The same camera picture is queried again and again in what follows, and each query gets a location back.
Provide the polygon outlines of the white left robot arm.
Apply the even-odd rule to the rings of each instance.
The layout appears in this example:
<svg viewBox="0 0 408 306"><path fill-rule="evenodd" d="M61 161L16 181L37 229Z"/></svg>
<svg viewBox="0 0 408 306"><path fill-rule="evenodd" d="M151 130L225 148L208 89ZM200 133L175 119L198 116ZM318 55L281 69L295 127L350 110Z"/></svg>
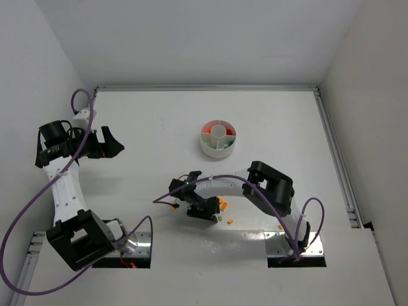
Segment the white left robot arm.
<svg viewBox="0 0 408 306"><path fill-rule="evenodd" d="M39 128L35 165L47 174L52 184L54 225L46 232L47 240L68 266L78 271L114 250L125 234L118 218L100 219L85 204L79 181L81 157L113 158L124 150L111 134L101 128L104 141L96 132L79 127L65 129L57 120Z"/></svg>

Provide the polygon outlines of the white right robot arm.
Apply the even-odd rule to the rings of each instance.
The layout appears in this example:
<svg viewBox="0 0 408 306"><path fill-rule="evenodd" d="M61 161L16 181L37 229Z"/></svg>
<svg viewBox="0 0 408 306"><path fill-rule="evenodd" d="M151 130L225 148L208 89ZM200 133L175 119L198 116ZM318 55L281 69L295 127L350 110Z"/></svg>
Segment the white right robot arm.
<svg viewBox="0 0 408 306"><path fill-rule="evenodd" d="M264 214L278 219L290 255L298 257L309 244L310 223L294 201L293 180L261 161L232 174L192 171L184 180L174 178L168 189L170 196L189 205L187 216L208 221L215 221L221 213L221 197L246 198Z"/></svg>

